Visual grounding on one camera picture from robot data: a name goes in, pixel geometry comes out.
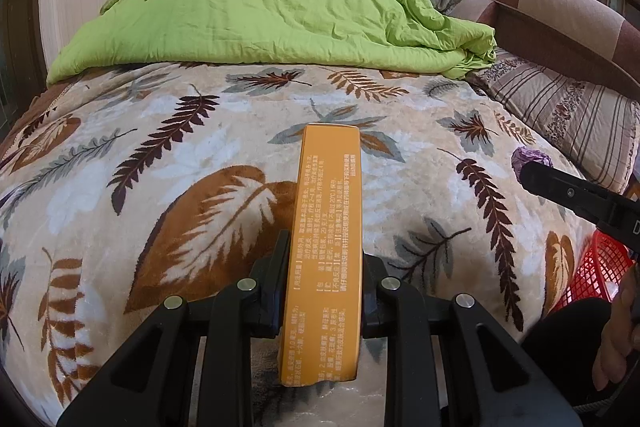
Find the person's right hand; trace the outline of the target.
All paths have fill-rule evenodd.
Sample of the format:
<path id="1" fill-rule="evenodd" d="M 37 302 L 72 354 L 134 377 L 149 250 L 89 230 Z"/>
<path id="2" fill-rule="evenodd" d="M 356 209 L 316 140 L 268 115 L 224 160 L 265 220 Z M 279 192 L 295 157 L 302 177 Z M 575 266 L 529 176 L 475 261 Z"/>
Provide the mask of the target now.
<path id="1" fill-rule="evenodd" d="M 609 383 L 618 384 L 627 372 L 627 357 L 639 349 L 639 326 L 631 320 L 637 282 L 634 269 L 620 281 L 612 301 L 611 316 L 602 331 L 601 344 L 593 363 L 592 379 L 597 391 Z"/>

